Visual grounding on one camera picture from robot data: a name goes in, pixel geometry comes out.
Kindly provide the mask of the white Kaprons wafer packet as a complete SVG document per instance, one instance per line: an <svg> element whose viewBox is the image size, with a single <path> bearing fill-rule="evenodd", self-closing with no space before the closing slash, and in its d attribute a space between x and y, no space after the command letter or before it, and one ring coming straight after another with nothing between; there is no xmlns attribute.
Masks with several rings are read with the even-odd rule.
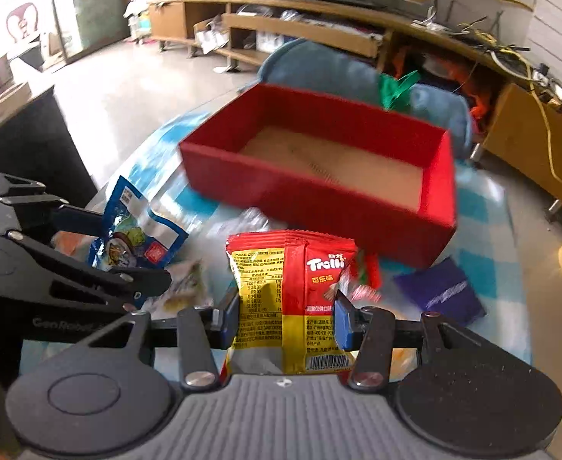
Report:
<svg viewBox="0 0 562 460"><path fill-rule="evenodd" d="M170 287L164 294L147 299L142 306L152 320L173 319L187 307L212 305L200 261L177 262L167 266L166 270L171 274Z"/></svg>

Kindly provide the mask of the dark blue wafer biscuit packet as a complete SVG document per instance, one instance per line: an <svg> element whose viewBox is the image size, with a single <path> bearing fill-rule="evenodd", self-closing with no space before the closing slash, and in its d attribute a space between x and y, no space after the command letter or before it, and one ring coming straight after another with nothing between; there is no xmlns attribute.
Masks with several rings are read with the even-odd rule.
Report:
<svg viewBox="0 0 562 460"><path fill-rule="evenodd" d="M450 256L429 269L397 275L393 281L422 312L439 312L463 326L487 315L467 275Z"/></svg>

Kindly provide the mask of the red yellow Trolli packet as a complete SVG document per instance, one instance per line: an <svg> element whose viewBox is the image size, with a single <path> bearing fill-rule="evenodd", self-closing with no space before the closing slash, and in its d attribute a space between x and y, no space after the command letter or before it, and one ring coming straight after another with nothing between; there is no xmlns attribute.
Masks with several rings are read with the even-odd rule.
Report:
<svg viewBox="0 0 562 460"><path fill-rule="evenodd" d="M351 239L306 230L231 235L229 266L240 321L228 350L228 376L348 372L351 353L334 337L334 299L357 254Z"/></svg>

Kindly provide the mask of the blue cartoon snack packet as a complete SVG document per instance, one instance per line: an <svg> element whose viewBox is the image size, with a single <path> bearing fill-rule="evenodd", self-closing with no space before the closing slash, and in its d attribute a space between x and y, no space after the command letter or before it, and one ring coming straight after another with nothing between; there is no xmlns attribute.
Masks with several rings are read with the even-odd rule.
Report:
<svg viewBox="0 0 562 460"><path fill-rule="evenodd" d="M97 269L164 269L189 234L156 214L125 177L119 177L102 213L102 232L90 245L88 263Z"/></svg>

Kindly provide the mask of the red spicy strip packet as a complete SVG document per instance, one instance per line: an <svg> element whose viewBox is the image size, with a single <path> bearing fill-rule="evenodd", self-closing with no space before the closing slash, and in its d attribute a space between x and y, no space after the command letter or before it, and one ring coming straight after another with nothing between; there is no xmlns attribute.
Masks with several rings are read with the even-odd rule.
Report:
<svg viewBox="0 0 562 460"><path fill-rule="evenodd" d="M379 258L375 253L360 249L348 267L345 294L353 303L377 304L381 301L383 280Z"/></svg>

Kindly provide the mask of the yellow chips clear bag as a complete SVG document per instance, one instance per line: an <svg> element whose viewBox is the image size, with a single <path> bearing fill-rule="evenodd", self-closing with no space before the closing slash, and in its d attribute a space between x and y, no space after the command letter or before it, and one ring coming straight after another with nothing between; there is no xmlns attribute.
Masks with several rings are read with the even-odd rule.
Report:
<svg viewBox="0 0 562 460"><path fill-rule="evenodd" d="M287 223L266 216L257 208L240 210L220 205L205 223L206 239L226 242L230 235L285 230Z"/></svg>

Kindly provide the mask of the blue checkered tablecloth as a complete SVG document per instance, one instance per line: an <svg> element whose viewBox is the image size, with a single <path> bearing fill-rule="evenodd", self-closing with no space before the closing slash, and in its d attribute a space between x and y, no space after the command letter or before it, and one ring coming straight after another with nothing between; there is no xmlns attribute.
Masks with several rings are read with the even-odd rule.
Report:
<svg viewBox="0 0 562 460"><path fill-rule="evenodd" d="M88 204L102 211L119 176L131 180L146 198L164 205L163 211L186 211L195 214L206 227L232 219L240 209L220 205L189 188L178 155L178 142L191 133L212 113L212 106L194 109L158 128L120 166ZM521 268L512 218L503 187L462 163L456 163L458 225L452 241L439 260L452 258L464 271L475 294L486 310L486 316L469 328L506 351L530 363L531 336L523 292ZM54 248L77 261L88 262L93 237L59 233L52 239ZM212 300L221 300L233 276L229 270L224 245L202 244L207 256L204 266L205 286ZM186 243L178 258L201 256L197 246ZM383 279L382 305L395 311L398 318L416 320L420 310L398 291L395 275L410 273L412 268L380 259ZM68 348L68 344L24 341L20 374L34 369L44 359ZM169 379L176 379L178 366L170 349L156 350L155 369Z"/></svg>

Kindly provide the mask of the red cardboard box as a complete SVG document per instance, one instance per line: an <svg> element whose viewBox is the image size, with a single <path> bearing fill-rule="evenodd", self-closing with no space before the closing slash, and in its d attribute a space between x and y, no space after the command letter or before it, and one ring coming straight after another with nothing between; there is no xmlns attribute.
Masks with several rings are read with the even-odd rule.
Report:
<svg viewBox="0 0 562 460"><path fill-rule="evenodd" d="M452 240L452 138L333 95L259 83L180 142L196 192L427 268Z"/></svg>

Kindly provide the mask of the wooden tv cabinet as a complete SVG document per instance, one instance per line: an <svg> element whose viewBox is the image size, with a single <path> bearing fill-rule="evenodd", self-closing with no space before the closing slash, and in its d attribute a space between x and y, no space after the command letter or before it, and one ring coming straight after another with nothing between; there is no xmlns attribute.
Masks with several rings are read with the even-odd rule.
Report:
<svg viewBox="0 0 562 460"><path fill-rule="evenodd" d="M519 78L503 63L503 51L471 47L378 10L316 0L156 0L148 5L151 36L160 45L202 44L196 33L219 18L229 33L218 48L230 67L260 66L268 52L246 45L258 32L305 38L348 52L399 76L407 54L420 52L441 62L461 92L474 99L483 133L478 142L519 170L562 205L562 113L534 96L544 87Z"/></svg>

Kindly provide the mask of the blue rolled cushion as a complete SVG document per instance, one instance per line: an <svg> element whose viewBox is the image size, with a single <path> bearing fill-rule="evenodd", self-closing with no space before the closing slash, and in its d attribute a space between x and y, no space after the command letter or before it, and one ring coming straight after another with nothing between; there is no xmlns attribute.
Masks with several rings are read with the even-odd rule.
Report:
<svg viewBox="0 0 562 460"><path fill-rule="evenodd" d="M299 38L268 56L259 68L258 80L336 95L424 120L449 130L455 158L469 156L472 117L466 100L422 84L417 72L395 79L350 55Z"/></svg>

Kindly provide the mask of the orange plastic bag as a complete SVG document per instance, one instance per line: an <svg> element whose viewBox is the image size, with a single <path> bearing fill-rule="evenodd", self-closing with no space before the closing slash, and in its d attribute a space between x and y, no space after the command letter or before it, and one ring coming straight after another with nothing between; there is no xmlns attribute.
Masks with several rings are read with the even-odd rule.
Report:
<svg viewBox="0 0 562 460"><path fill-rule="evenodd" d="M503 77L478 62L456 56L430 54L415 47L404 46L394 52L386 69L395 78L417 71L420 82L436 86L463 97L473 119L474 131L484 135Z"/></svg>

